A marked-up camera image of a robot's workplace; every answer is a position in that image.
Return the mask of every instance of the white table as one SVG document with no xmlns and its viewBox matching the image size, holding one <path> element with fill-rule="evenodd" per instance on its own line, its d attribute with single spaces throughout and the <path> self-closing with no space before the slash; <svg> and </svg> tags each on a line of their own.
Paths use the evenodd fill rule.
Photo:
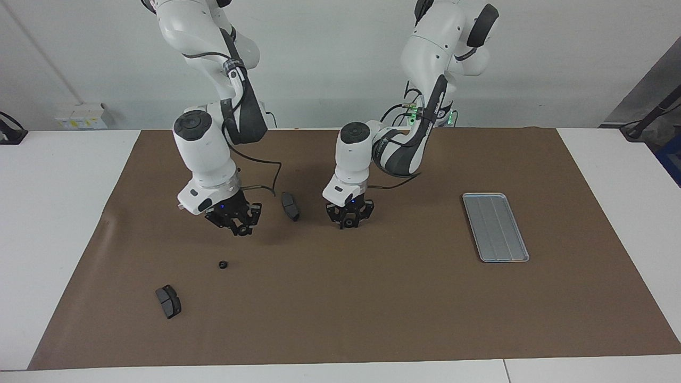
<svg viewBox="0 0 681 383">
<path fill-rule="evenodd" d="M 681 189 L 617 131 L 560 135 L 681 338 Z M 0 147 L 0 369 L 25 369 L 139 132 L 33 132 Z M 679 382 L 681 356 L 4 372 L 0 382 Z"/>
</svg>

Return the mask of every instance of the blue object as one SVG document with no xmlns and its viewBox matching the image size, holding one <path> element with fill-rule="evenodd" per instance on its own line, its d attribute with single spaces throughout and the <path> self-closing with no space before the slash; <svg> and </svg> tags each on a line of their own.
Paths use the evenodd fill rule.
<svg viewBox="0 0 681 383">
<path fill-rule="evenodd" d="M 655 153 L 660 164 L 681 187 L 681 135 L 671 139 L 662 149 Z"/>
</svg>

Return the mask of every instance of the brown mat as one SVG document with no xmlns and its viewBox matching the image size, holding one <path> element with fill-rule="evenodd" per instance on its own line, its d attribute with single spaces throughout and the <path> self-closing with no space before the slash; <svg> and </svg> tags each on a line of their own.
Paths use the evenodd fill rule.
<svg viewBox="0 0 681 383">
<path fill-rule="evenodd" d="M 372 218 L 343 231 L 321 197 L 335 140 L 240 147 L 285 162 L 279 189 L 303 218 L 248 191 L 264 212 L 234 238 L 175 208 L 190 174 L 171 132 L 142 132 L 30 368 L 681 353 L 556 131 L 437 130 L 422 177 L 371 191 Z M 235 158 L 245 185 L 271 182 L 274 166 Z M 473 191 L 506 193 L 529 263 L 479 261 L 461 202 Z M 183 304 L 172 320 L 154 293 L 166 284 Z"/>
</svg>

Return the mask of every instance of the gray tray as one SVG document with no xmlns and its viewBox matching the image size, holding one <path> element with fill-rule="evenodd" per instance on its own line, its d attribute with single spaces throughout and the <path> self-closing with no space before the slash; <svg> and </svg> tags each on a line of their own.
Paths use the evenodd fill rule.
<svg viewBox="0 0 681 383">
<path fill-rule="evenodd" d="M 530 255 L 520 236 L 508 199 L 502 193 L 463 195 L 477 251 L 483 262 L 527 262 Z"/>
</svg>

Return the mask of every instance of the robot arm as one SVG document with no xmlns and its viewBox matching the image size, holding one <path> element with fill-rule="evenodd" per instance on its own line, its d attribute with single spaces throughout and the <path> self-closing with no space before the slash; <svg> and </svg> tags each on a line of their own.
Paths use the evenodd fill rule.
<svg viewBox="0 0 681 383">
<path fill-rule="evenodd" d="M 259 141 L 267 132 L 264 107 L 257 101 L 247 68 L 259 51 L 232 27 L 220 9 L 224 0 L 142 0 L 158 16 L 166 42 L 187 63 L 203 72 L 221 101 L 189 108 L 175 122 L 173 135 L 192 178 L 179 193 L 180 208 L 206 214 L 216 226 L 235 235 L 252 233 L 261 205 L 249 204 L 240 188 L 230 144 Z M 244 47 L 242 60 L 236 40 Z"/>
<path fill-rule="evenodd" d="M 409 132 L 378 121 L 352 123 L 340 131 L 336 172 L 323 196 L 330 202 L 329 216 L 341 228 L 357 227 L 373 210 L 373 202 L 364 199 L 370 163 L 367 148 L 371 147 L 370 158 L 384 172 L 412 177 L 433 127 L 448 120 L 456 91 L 453 73 L 477 76 L 487 67 L 489 53 L 483 44 L 498 18 L 496 8 L 478 0 L 430 4 L 419 0 L 417 25 L 401 58 L 411 84 L 422 92 L 409 119 Z"/>
</svg>

